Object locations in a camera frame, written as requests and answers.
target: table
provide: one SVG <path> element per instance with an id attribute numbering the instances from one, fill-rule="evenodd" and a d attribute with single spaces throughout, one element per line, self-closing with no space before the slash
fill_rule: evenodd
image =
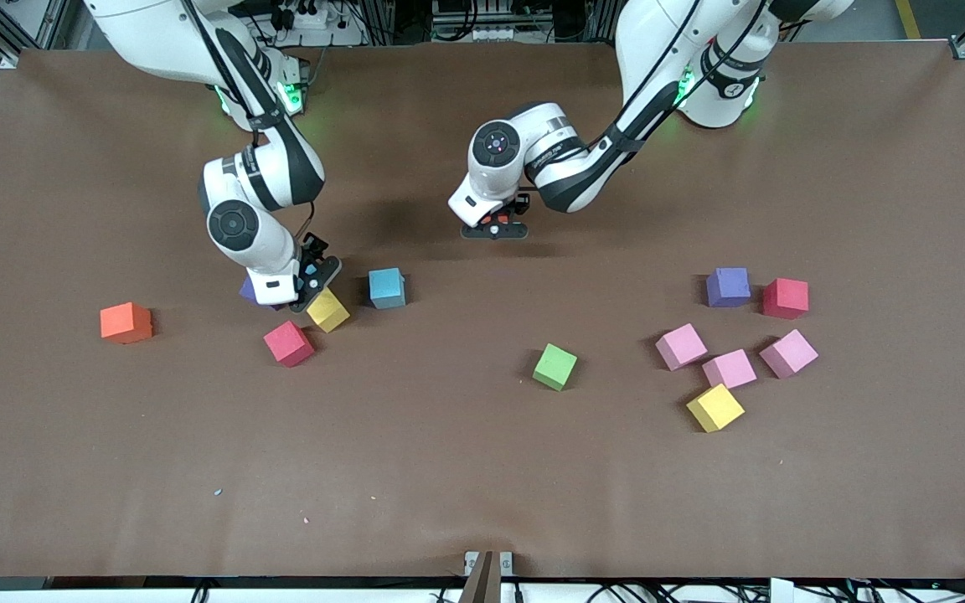
<path id="1" fill-rule="evenodd" d="M 202 85 L 26 51 L 0 75 L 0 574 L 436 575 L 510 549 L 533 576 L 964 575 L 965 62 L 790 44 L 767 73 L 738 125 L 675 117 L 588 209 L 491 244 L 445 207 L 472 131 L 552 99 L 594 137 L 612 50 L 330 50 L 299 123 L 353 319 L 284 369 L 261 336 L 291 316 L 237 296 L 195 199 L 246 134 Z M 807 279 L 811 313 L 702 305 L 734 264 Z M 409 306 L 363 307 L 388 266 Z M 99 339 L 125 301 L 156 338 Z M 758 363 L 746 415 L 702 434 L 704 377 L 652 348 L 686 322 L 714 353 L 799 327 L 821 358 Z M 580 358 L 562 393 L 529 378 L 547 343 Z"/>

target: light pink cube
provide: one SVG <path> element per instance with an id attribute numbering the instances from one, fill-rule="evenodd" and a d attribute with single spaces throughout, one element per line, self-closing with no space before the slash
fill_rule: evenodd
<path id="1" fill-rule="evenodd" d="M 690 323 L 675 331 L 666 332 L 656 346 L 669 370 L 678 369 L 705 356 L 705 344 Z"/>
<path id="2" fill-rule="evenodd" d="M 708 363 L 702 365 L 705 377 L 710 381 L 710 385 L 720 385 L 725 387 L 739 387 L 757 379 L 754 374 L 754 367 L 747 358 L 747 352 L 736 350 L 713 358 Z"/>
<path id="3" fill-rule="evenodd" d="M 773 369 L 773 373 L 781 379 L 787 379 L 799 373 L 816 357 L 817 352 L 799 329 L 794 329 L 780 341 L 761 351 L 761 359 L 766 360 L 769 368 Z"/>
<path id="4" fill-rule="evenodd" d="M 315 353 L 315 348 L 307 337 L 303 336 L 303 331 L 292 324 L 292 321 L 285 321 L 278 328 L 266 333 L 263 340 L 267 347 L 271 348 L 275 360 L 283 367 L 294 367 Z"/>

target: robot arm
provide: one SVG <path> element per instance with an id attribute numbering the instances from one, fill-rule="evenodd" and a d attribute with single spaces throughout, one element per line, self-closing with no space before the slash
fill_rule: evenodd
<path id="1" fill-rule="evenodd" d="M 341 263 L 323 256 L 326 244 L 317 237 L 309 234 L 300 244 L 271 216 L 313 203 L 325 179 L 318 155 L 271 85 L 292 72 L 296 59 L 260 49 L 218 3 L 206 3 L 203 13 L 193 0 L 108 5 L 89 4 L 89 10 L 122 58 L 154 75 L 214 85 L 239 125 L 252 130 L 253 141 L 241 152 L 204 165 L 200 208 L 214 244 L 248 271 L 257 302 L 306 308 Z M 265 144 L 258 144 L 260 133 Z"/>
<path id="2" fill-rule="evenodd" d="M 524 211 L 521 176 L 547 207 L 583 209 L 678 104 L 702 126 L 734 122 L 777 42 L 780 18 L 831 18 L 851 1 L 773 0 L 766 11 L 766 0 L 628 0 L 617 23 L 624 96 L 617 118 L 591 145 L 555 103 L 483 123 L 468 148 L 467 176 L 449 198 L 464 236 L 525 236 L 508 220 Z M 690 95 L 705 83 L 705 93 Z"/>

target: yellow cube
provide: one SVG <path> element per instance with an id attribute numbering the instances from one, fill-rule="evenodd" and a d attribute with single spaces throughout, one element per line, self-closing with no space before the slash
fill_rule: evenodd
<path id="1" fill-rule="evenodd" d="M 348 320 L 348 310 L 329 289 L 324 289 L 311 302 L 311 306 L 307 306 L 307 315 L 325 332 L 333 331 L 338 324 Z"/>
<path id="2" fill-rule="evenodd" d="M 735 401 L 735 397 L 732 397 L 732 393 L 724 383 L 714 385 L 700 397 L 694 398 L 687 405 L 687 409 L 707 434 L 723 429 L 736 417 L 743 415 L 743 407 Z"/>

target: foam cube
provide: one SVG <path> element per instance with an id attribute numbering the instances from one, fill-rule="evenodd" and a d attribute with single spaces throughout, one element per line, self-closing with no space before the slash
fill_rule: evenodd
<path id="1" fill-rule="evenodd" d="M 705 296 L 711 308 L 735 308 L 751 300 L 751 279 L 746 268 L 717 268 L 705 279 Z"/>
<path id="2" fill-rule="evenodd" d="M 807 282 L 776 279 L 762 293 L 761 313 L 767 317 L 794 320 L 811 309 L 811 294 Z"/>
<path id="3" fill-rule="evenodd" d="M 677 370 L 705 356 L 705 343 L 702 343 L 702 338 L 690 323 L 666 332 L 654 346 L 662 353 L 669 370 Z"/>
<path id="4" fill-rule="evenodd" d="M 103 339 L 114 343 L 137 343 L 154 334 L 150 310 L 131 301 L 100 310 L 99 328 Z"/>
<path id="5" fill-rule="evenodd" d="M 307 306 L 307 315 L 324 332 L 331 332 L 338 324 L 348 320 L 348 310 L 329 289 L 324 289 L 311 302 L 311 306 Z"/>
<path id="6" fill-rule="evenodd" d="M 781 379 L 792 377 L 803 367 L 814 362 L 817 351 L 811 347 L 799 329 L 788 333 L 777 343 L 761 351 L 761 359 L 766 360 L 769 368 Z"/>
<path id="7" fill-rule="evenodd" d="M 747 352 L 743 350 L 721 354 L 702 365 L 702 370 L 705 371 L 710 385 L 723 384 L 728 389 L 735 389 L 757 379 Z"/>
<path id="8" fill-rule="evenodd" d="M 535 381 L 539 381 L 558 390 L 564 389 L 571 375 L 571 367 L 575 366 L 575 356 L 547 343 L 543 350 L 543 357 L 535 365 Z"/>
<path id="9" fill-rule="evenodd" d="M 292 321 L 284 321 L 278 328 L 266 333 L 263 340 L 275 355 L 275 360 L 283 367 L 295 367 L 303 360 L 315 353 L 303 331 Z"/>
<path id="10" fill-rule="evenodd" d="M 245 282 L 241 283 L 240 291 L 237 291 L 241 297 L 248 299 L 249 302 L 257 306 L 263 306 L 258 301 L 255 300 L 255 287 L 252 286 L 252 279 L 245 276 Z M 271 310 L 281 310 L 284 308 L 284 304 L 279 304 L 276 306 L 263 306 L 264 308 L 270 308 Z"/>
<path id="11" fill-rule="evenodd" d="M 368 272 L 371 302 L 375 308 L 386 310 L 405 305 L 405 278 L 400 268 Z"/>
<path id="12" fill-rule="evenodd" d="M 743 407 L 735 401 L 724 383 L 714 385 L 700 397 L 694 398 L 687 404 L 687 409 L 707 434 L 724 429 L 736 417 L 743 415 Z"/>

